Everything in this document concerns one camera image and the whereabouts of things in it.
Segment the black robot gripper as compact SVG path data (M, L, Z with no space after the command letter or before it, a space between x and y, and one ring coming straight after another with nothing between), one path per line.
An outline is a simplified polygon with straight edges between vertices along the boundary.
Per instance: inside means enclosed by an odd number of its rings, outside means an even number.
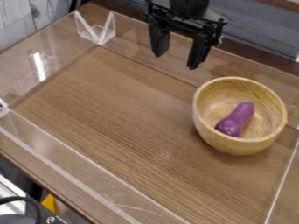
M227 19L211 9L210 0L147 0L147 15L153 55L160 57L169 49L169 29L194 37L187 67L195 70L211 46L222 43Z

